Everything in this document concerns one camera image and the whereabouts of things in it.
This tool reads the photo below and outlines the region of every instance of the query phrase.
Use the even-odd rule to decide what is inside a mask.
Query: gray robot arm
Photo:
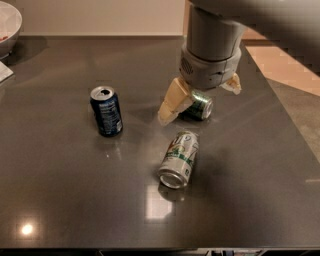
[[[246,26],[320,75],[319,0],[190,1],[180,72],[193,87],[212,88],[231,78]]]

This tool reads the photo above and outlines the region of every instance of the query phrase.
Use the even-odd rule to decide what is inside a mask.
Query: wall
[[[21,35],[182,35],[185,0],[5,0]]]

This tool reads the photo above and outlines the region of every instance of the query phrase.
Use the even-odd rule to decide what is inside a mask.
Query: black can
[[[123,129],[119,99],[110,86],[99,86],[91,91],[90,104],[94,111],[99,133],[112,137]]]

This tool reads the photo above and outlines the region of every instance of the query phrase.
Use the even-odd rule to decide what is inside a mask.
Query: dark table surface
[[[0,248],[320,248],[320,165],[244,48],[239,96],[210,90],[208,120],[159,125],[182,42],[19,38],[0,84]],[[105,84],[124,123],[113,138],[89,105]],[[184,129],[200,151],[170,190],[156,171]]]

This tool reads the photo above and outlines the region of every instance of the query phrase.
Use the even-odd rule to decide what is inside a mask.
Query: can
[[[193,104],[187,108],[184,113],[197,120],[203,121],[207,119],[212,112],[212,98],[198,90],[192,91],[192,98],[194,100]]]
[[[169,188],[186,187],[199,150],[198,135],[190,131],[179,132],[170,143],[158,175]]]
[[[122,129],[122,119],[119,99],[110,86],[99,86],[90,93],[90,104],[95,114],[99,133],[105,137],[119,134]]]

